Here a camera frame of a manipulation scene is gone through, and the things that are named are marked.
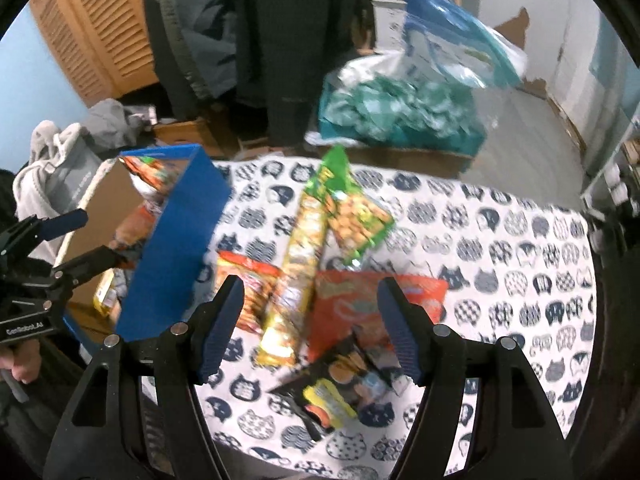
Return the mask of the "person's left hand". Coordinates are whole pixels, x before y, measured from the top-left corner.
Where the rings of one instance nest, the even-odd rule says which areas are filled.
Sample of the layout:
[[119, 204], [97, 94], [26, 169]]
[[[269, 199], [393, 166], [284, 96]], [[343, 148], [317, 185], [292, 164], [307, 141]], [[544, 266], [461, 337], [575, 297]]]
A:
[[30, 384], [40, 373], [40, 342], [31, 339], [20, 342], [15, 348], [2, 347], [0, 368], [8, 370], [17, 382]]

